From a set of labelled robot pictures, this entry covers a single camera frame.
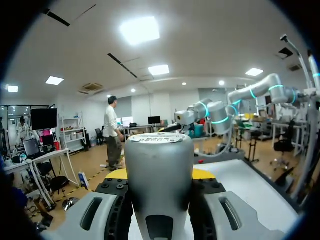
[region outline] person in background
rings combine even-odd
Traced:
[[[117,98],[111,96],[108,99],[109,106],[106,108],[104,114],[104,130],[103,137],[107,142],[107,164],[110,171],[121,168],[120,157],[122,151],[122,144],[125,138],[118,129],[117,114],[115,112],[115,107],[117,106]]]

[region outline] white shirt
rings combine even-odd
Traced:
[[[106,108],[104,114],[104,129],[103,129],[103,136],[107,137],[117,137],[118,134],[116,133],[116,129],[118,128],[117,123],[117,114],[115,109],[112,106],[108,106]]]

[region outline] light fixture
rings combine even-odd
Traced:
[[[131,45],[160,38],[158,23],[154,16],[137,18],[120,26],[120,32]]]
[[[46,84],[51,84],[51,85],[59,85],[63,80],[64,80],[63,78],[50,76],[45,83]]]
[[[168,65],[151,66],[148,70],[153,76],[170,73]]]
[[[17,93],[19,90],[18,86],[7,85],[7,89],[9,93]]]
[[[251,68],[249,71],[247,71],[245,74],[249,76],[258,76],[259,74],[262,74],[264,71],[258,68]]]

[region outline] table leg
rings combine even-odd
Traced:
[[[272,148],[275,147],[275,139],[276,139],[276,125],[273,125]]]
[[[39,191],[40,191],[40,193],[41,193],[41,196],[43,197],[43,199],[44,199],[44,201],[46,202],[46,204],[48,205],[48,207],[51,208],[51,203],[50,203],[49,200],[47,199],[47,197],[46,197],[43,189],[42,189],[41,186],[40,186],[40,183],[39,183],[39,180],[38,180],[38,176],[37,176],[37,174],[35,173],[35,169],[34,169],[34,167],[33,167],[33,162],[32,162],[30,159],[28,159],[28,160],[27,160],[27,163],[28,163],[29,168],[30,168],[30,170],[31,170],[31,173],[32,173],[32,175],[33,175],[35,184],[36,184],[37,187],[39,188]]]
[[[67,174],[67,171],[66,171],[66,167],[65,167],[64,161],[63,161],[63,159],[62,159],[62,156],[60,155],[60,161],[62,162],[62,166],[63,166],[63,170],[64,170],[64,172],[65,172],[65,175],[66,175],[66,177],[69,179],[70,182],[72,182],[73,184],[79,186],[78,180],[77,180],[76,175],[75,175],[74,168],[72,167],[72,164],[71,164],[71,160],[70,160],[69,153],[67,152],[66,155],[67,155],[67,158],[68,158],[68,161],[69,161],[69,165],[70,165],[70,168],[71,168],[71,171],[72,171],[72,174],[73,174],[73,176],[74,176],[75,181],[72,181],[72,180],[68,177],[68,174]]]
[[[298,151],[299,149],[299,138],[300,138],[300,128],[296,129],[297,133],[296,133],[296,138],[295,138],[295,146],[294,146],[294,157],[296,157],[298,155],[298,153],[300,151]]]
[[[40,185],[42,186],[42,189],[44,190],[44,193],[46,194],[46,196],[48,197],[48,199],[54,204],[55,202],[52,200],[48,190],[45,187],[44,182],[42,181],[39,169],[37,167],[37,164],[33,163],[33,169],[35,170],[36,176],[38,178],[38,181],[40,182]]]

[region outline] air conditioner vent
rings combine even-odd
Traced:
[[[103,88],[104,88],[104,86],[102,86],[99,83],[89,83],[89,84],[84,85],[82,87],[81,91],[96,92],[96,91],[102,90]]]
[[[302,69],[302,66],[300,64],[294,64],[294,65],[289,65],[287,68],[291,72],[295,72],[295,71],[298,71],[298,70]]]

